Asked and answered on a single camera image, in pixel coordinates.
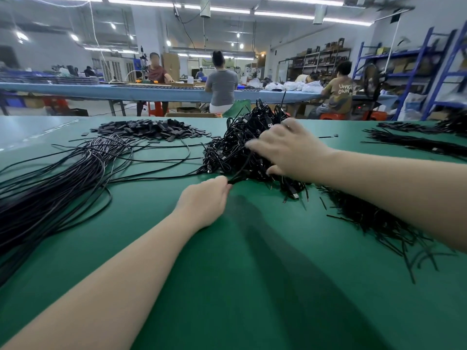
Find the ceiling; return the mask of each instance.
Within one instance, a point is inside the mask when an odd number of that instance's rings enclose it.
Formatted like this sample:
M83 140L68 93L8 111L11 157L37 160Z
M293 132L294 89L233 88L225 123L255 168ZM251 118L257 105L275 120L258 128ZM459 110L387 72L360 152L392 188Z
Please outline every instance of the ceiling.
M164 1L181 4L199 5L200 0L144 0ZM46 0L46 2L59 5L76 5L79 2L63 0ZM345 0L346 4L356 5L357 0ZM45 5L36 0L8 0L0 5L0 27L13 29L15 24L26 32L46 33L74 33L81 42L96 45L92 28L90 5L74 8L61 8ZM272 0L211 0L211 6L221 6L236 9L253 9L258 11L283 12L301 15L314 15L315 5L278 2ZM254 50L266 51L271 44L273 36L284 36L292 25L313 28L319 31L320 25L313 25L309 20L257 16L251 14L232 14L211 12L211 18L199 17L199 10L179 8L180 19L185 28L174 16L171 8L155 8L163 18L168 38L173 46L193 46L187 34L191 37L196 48L203 48L206 35L206 48L237 50L239 44L244 44L245 51L251 51L254 38ZM92 16L96 37L101 46L120 46L137 49L137 39L133 25L132 8L127 5L92 3ZM354 7L328 6L327 17L353 19L362 17L363 10Z

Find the ceiling duct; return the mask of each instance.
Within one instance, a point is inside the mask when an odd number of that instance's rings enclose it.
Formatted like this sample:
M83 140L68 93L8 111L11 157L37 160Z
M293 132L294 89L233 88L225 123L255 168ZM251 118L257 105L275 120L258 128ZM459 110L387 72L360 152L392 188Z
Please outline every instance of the ceiling duct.
M315 19L313 20L314 25L323 24L324 17L326 16L326 5L315 6Z
M199 15L203 18L211 18L211 0L201 0L201 12Z

